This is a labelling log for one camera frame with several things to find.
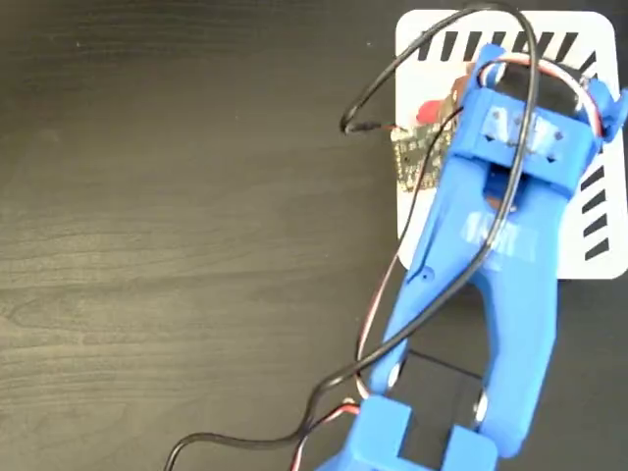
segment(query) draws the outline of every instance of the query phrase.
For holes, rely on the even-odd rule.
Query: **robotic arm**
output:
[[[385,340],[469,264],[495,218],[491,201],[503,195],[524,108],[516,86],[500,84],[504,57],[500,47],[485,46],[467,81],[464,111]],[[516,455],[526,439],[556,334],[562,213],[602,144],[614,139],[628,116],[628,90],[614,101],[597,79],[576,82],[586,95],[565,107],[552,98],[554,93],[545,93],[544,99],[550,78],[543,80],[514,207],[472,278],[484,298],[491,348],[476,427],[453,425],[443,471],[494,470],[499,457]],[[406,348],[407,340],[375,365],[373,395],[362,403],[342,451],[319,471],[429,470],[399,455],[412,408],[385,396],[398,378]]]
[[[358,410],[343,448],[318,471],[492,471],[500,457],[517,454],[531,427],[556,335],[560,220],[593,158],[623,127],[628,90],[615,101],[595,78],[579,77],[545,60],[537,68],[534,33],[525,17],[506,5],[482,3],[424,31],[351,103],[340,128],[345,133],[384,128],[353,119],[417,48],[457,20],[487,10],[515,17],[526,33],[530,57],[484,46],[464,84],[459,101],[463,111],[384,342],[364,357],[361,343],[355,362],[324,378],[312,390],[294,431],[270,440],[189,434],[173,446],[164,471],[172,471],[182,449],[198,442],[245,449],[298,442],[291,468],[297,470],[313,430],[344,411]],[[402,371],[407,338],[467,281],[484,298],[491,359],[473,423],[447,423],[439,464],[427,466],[403,452],[415,425],[424,433],[417,407],[409,399],[391,398],[391,392],[399,375],[409,378]],[[359,409],[343,404],[315,421],[323,394],[356,375],[359,379],[369,366],[370,391],[363,394],[367,398]],[[366,390],[361,379],[358,385]]]

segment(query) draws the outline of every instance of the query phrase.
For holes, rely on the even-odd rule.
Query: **wood grain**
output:
[[[294,426],[393,251],[390,145],[336,122],[414,6],[2,3],[2,469],[158,470],[188,432]],[[368,113],[391,111],[387,89]],[[625,281],[565,287],[538,426],[504,469],[627,464]],[[417,343],[478,369],[480,312],[465,291]],[[288,455],[198,446],[178,471]]]

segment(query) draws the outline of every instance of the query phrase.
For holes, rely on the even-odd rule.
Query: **red wire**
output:
[[[296,448],[294,449],[294,455],[292,456],[292,462],[290,464],[290,471],[298,471],[301,466],[301,458],[303,456],[303,448],[305,447],[305,443],[307,442],[308,437],[318,429],[321,425],[329,424],[330,422],[338,419],[344,413],[357,415],[360,412],[360,406],[357,404],[345,403],[341,404],[332,411],[330,411],[327,415],[325,415],[322,419],[320,419],[309,431],[309,433],[303,437]]]

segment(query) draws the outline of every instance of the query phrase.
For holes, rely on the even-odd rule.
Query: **blue robotic arm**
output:
[[[385,340],[411,322],[471,261],[496,210],[524,103],[491,87],[478,74],[503,49],[483,48],[462,99],[456,134],[441,183],[402,283]],[[441,469],[491,471],[499,457],[517,454],[530,430],[556,332],[557,239],[562,214],[583,173],[628,115],[628,90],[619,100],[591,79],[587,91],[600,112],[602,136],[586,115],[535,110],[515,208],[472,282],[484,298],[491,360],[474,430],[453,425]],[[402,342],[375,366],[366,399],[342,451],[319,471],[427,471],[399,456],[412,414],[384,396],[404,360]]]

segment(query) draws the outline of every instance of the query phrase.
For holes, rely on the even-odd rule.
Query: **striped pattern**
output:
[[[582,54],[582,47],[574,47],[586,37],[578,32],[537,32],[537,47],[541,55],[558,63],[565,63],[578,69],[588,77],[598,77],[596,51]],[[491,42],[507,51],[527,50],[523,31],[456,31],[447,30],[437,34],[418,51],[419,61],[463,61],[477,59],[482,45]],[[604,166],[600,165],[584,181],[580,190],[586,195],[582,206],[583,237],[586,242],[585,260],[591,260],[609,251],[610,243],[605,236],[608,215],[605,212],[606,192],[603,187]]]
[[[556,33],[543,31],[538,34],[539,52],[542,56],[555,60],[556,62],[572,63],[570,54],[573,45],[579,39],[577,32]],[[455,30],[445,31],[444,34],[437,34],[434,38],[424,44],[418,53],[419,61],[438,59],[441,61],[464,61],[474,60],[483,44],[491,42],[506,50],[513,52],[523,52],[527,50],[526,35],[523,31],[468,31],[460,32]],[[593,51],[581,65],[573,64],[580,72],[590,77],[597,76],[597,56]]]

